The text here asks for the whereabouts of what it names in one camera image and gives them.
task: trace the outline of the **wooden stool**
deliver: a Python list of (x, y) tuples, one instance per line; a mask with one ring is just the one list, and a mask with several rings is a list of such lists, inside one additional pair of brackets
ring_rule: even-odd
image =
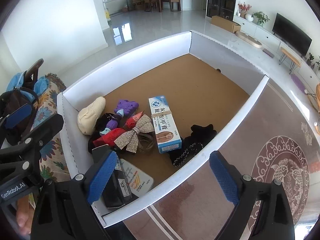
[(297, 67), (301, 67), (301, 64), (299, 63), (299, 61), (294, 56), (292, 56), (286, 49), (281, 47), (281, 52), (283, 54), (282, 54), (281, 58), (279, 59), (279, 65), (281, 65), (282, 62), (284, 62), (286, 57), (291, 59), (289, 74), (292, 73), (292, 71), (294, 70), (295, 65), (297, 65)]

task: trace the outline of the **circular table pattern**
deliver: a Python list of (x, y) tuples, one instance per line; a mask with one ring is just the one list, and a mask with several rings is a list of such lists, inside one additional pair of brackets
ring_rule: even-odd
[[(308, 163), (300, 146), (289, 137), (273, 137), (261, 149), (251, 177), (261, 182), (271, 182), (274, 179), (282, 182), (293, 223), (296, 224), (305, 208), (310, 182)], [(257, 219), (259, 207), (260, 201), (256, 201), (248, 220), (250, 231)]]

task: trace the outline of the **purple plastic bear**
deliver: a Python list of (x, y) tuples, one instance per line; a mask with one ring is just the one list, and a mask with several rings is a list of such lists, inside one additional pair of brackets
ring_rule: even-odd
[(107, 134), (111, 130), (117, 128), (121, 119), (124, 116), (132, 115), (138, 107), (139, 104), (135, 101), (129, 101), (124, 99), (119, 100), (117, 108), (114, 109), (116, 115), (112, 117), (112, 119), (107, 123), (106, 129), (101, 133)]

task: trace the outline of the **television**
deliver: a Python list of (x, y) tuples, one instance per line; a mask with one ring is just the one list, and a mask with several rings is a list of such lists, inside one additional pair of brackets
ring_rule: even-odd
[(277, 34), (284, 42), (296, 49), (302, 56), (308, 52), (312, 39), (300, 28), (277, 13), (275, 24), (272, 31)]

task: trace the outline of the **blue gripper pad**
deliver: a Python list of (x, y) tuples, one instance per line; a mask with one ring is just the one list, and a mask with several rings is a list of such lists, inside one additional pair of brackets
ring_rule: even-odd
[(210, 154), (209, 163), (210, 168), (216, 176), (227, 200), (236, 206), (239, 202), (237, 185), (221, 160), (218, 158), (216, 152), (212, 152)]
[(19, 109), (10, 114), (7, 118), (7, 122), (4, 125), (6, 129), (12, 129), (18, 123), (20, 123), (23, 119), (31, 115), (32, 108), (31, 105), (25, 104), (21, 106)]
[(100, 198), (107, 182), (109, 181), (116, 167), (116, 164), (117, 155), (114, 151), (112, 151), (90, 182), (87, 193), (87, 201), (90, 205)]

